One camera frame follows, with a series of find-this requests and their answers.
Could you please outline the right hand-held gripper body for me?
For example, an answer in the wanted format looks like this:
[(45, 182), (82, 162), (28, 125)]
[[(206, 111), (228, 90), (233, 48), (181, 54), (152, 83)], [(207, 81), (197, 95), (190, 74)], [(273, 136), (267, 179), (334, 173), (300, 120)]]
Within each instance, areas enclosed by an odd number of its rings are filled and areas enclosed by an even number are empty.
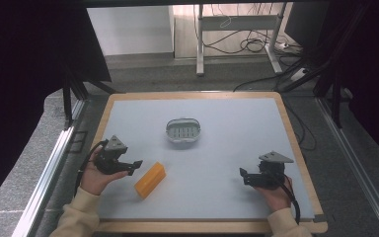
[(293, 160), (276, 151), (261, 155), (259, 159), (261, 160), (259, 187), (266, 190), (279, 188), (285, 180), (285, 164), (293, 163)]

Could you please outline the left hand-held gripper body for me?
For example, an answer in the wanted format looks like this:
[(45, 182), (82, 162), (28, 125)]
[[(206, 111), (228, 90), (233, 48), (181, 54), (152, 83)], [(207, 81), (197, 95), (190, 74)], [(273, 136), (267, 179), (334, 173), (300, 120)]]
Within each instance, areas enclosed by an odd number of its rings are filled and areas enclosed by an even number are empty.
[(94, 160), (94, 164), (100, 172), (106, 175), (126, 171), (128, 165), (118, 161), (118, 158), (126, 151), (127, 146), (113, 135), (110, 140), (105, 141), (102, 150)]

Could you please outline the orange rectangular block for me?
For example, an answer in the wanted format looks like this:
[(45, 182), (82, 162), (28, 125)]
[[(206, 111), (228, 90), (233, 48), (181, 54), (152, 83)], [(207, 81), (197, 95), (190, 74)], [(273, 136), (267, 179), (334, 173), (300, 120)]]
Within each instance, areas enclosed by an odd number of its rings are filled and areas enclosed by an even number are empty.
[(166, 177), (165, 167), (156, 162), (134, 185), (141, 198), (147, 198)]

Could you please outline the person's left hand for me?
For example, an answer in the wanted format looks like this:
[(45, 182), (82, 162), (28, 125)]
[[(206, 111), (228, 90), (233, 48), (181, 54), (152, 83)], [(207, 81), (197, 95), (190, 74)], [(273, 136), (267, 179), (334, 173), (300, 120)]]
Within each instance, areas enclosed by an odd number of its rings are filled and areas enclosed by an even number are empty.
[(122, 179), (128, 175), (127, 171), (121, 171), (110, 175), (103, 174), (95, 166), (94, 159), (95, 156), (92, 155), (85, 167), (79, 185), (82, 190), (89, 194), (99, 196), (109, 183)]

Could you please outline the person's right hand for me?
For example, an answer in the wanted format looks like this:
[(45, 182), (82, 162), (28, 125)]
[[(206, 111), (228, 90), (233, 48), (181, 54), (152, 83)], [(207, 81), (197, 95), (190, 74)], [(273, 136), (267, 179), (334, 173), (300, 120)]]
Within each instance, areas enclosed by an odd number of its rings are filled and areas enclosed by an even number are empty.
[(256, 188), (264, 198), (271, 212), (276, 212), (285, 208), (291, 207), (291, 199), (283, 188), (275, 190), (266, 190), (263, 188)]

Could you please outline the dark floor socket plate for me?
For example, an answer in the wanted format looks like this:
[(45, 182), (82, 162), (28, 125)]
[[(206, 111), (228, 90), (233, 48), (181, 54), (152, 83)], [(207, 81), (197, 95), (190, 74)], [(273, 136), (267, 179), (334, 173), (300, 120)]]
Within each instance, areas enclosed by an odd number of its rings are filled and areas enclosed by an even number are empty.
[(87, 131), (75, 131), (68, 143), (69, 153), (81, 153), (87, 138)]

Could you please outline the grey oval slotted dish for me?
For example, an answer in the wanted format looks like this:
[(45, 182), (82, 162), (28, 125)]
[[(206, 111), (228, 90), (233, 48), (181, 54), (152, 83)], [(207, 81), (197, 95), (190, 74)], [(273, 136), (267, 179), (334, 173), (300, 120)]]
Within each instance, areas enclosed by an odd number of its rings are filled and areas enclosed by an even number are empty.
[(166, 125), (166, 135), (173, 143), (193, 143), (200, 134), (201, 126), (195, 118), (175, 118)]

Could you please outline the black metal stand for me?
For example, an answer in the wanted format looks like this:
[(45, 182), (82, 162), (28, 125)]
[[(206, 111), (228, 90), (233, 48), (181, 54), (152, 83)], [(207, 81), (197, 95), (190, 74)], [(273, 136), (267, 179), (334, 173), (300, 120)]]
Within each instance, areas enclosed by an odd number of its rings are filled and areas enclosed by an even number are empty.
[(64, 73), (62, 88), (65, 115), (64, 129), (67, 129), (74, 121), (71, 94), (74, 94), (79, 101), (85, 101), (89, 97), (85, 82), (90, 83), (109, 94), (115, 94), (116, 89), (106, 85), (106, 82), (112, 81), (108, 68), (105, 68), (105, 72), (101, 75), (88, 75), (82, 72), (75, 72), (64, 63), (61, 64), (61, 68)]
[(313, 68), (308, 74), (302, 76), (297, 81), (279, 89), (280, 93), (288, 93), (312, 79), (318, 78), (313, 88), (313, 95), (322, 98), (328, 94), (329, 90), (332, 90), (332, 107), (330, 112), (332, 121), (338, 128), (341, 128), (341, 78), (339, 76), (341, 60), (345, 55), (345, 49), (351, 43), (352, 36), (356, 32), (370, 3), (370, 0), (357, 0), (344, 17), (344, 21), (332, 31), (332, 39), (327, 39), (324, 43), (324, 46), (328, 49), (327, 57), (324, 62)]

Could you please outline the white power strip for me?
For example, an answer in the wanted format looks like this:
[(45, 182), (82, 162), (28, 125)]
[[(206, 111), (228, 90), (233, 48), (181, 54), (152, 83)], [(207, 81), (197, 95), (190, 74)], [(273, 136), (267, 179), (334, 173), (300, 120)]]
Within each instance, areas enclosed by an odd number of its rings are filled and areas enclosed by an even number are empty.
[(300, 78), (302, 78), (303, 76), (305, 76), (306, 74), (309, 73), (309, 70), (307, 68), (300, 68), (297, 72), (295, 72), (290, 80), (295, 82), (297, 80), (299, 80)]

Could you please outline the dark curtain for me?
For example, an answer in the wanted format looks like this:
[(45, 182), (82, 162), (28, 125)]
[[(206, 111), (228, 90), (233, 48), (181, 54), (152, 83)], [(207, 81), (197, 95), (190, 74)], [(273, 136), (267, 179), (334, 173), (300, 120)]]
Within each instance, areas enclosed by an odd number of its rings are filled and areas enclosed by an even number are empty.
[(379, 0), (332, 0), (328, 18), (350, 38), (319, 86), (339, 79), (352, 93), (349, 109), (379, 145)]
[(0, 0), (0, 187), (70, 78), (111, 79), (87, 9)]

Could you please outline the white cabinet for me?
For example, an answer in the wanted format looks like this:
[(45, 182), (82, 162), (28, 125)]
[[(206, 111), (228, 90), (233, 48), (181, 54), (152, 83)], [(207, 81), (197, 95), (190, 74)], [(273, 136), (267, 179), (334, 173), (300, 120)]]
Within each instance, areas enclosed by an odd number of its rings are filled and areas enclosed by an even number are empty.
[(88, 8), (103, 55), (172, 53), (171, 6)]

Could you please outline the aluminium rail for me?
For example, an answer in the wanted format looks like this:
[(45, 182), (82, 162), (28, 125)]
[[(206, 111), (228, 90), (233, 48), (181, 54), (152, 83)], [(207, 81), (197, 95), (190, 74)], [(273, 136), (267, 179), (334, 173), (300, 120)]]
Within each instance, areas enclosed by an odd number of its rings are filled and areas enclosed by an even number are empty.
[(73, 108), (69, 110), (72, 114), (72, 121), (63, 120), (62, 128), (57, 133), (57, 138), (52, 146), (51, 153), (46, 157), (45, 165), (41, 169), (41, 173), (35, 188), (30, 195), (22, 215), (14, 229), (11, 237), (29, 237), (37, 222), (40, 209), (48, 194), (48, 190), (55, 177), (55, 173), (64, 156), (66, 147), (74, 133), (77, 119), (82, 113), (85, 101), (78, 100), (74, 103)]
[(379, 192), (368, 176), (368, 173), (366, 172), (364, 166), (360, 162), (357, 153), (352, 148), (349, 140), (344, 133), (344, 129), (340, 128), (332, 119), (331, 110), (328, 103), (321, 98), (317, 98), (316, 101), (322, 111), (325, 121), (329, 125), (330, 130), (332, 131), (337, 143), (339, 144), (341, 151), (345, 156), (352, 173), (355, 176), (355, 179), (358, 181), (362, 191), (365, 194), (366, 199), (368, 200), (371, 208), (373, 209), (373, 212), (379, 221)]

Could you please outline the white metal desk frame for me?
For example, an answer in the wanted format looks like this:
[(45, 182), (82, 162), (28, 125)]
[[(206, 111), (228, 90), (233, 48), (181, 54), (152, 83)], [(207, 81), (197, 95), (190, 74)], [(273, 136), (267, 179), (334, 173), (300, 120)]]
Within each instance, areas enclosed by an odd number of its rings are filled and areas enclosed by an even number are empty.
[(197, 52), (196, 75), (204, 75), (204, 32), (218, 31), (271, 31), (270, 39), (265, 43), (265, 52), (275, 74), (281, 74), (282, 69), (275, 56), (274, 48), (280, 31), (287, 3), (283, 2), (276, 15), (246, 15), (246, 16), (203, 16), (203, 5), (198, 6), (196, 15)]

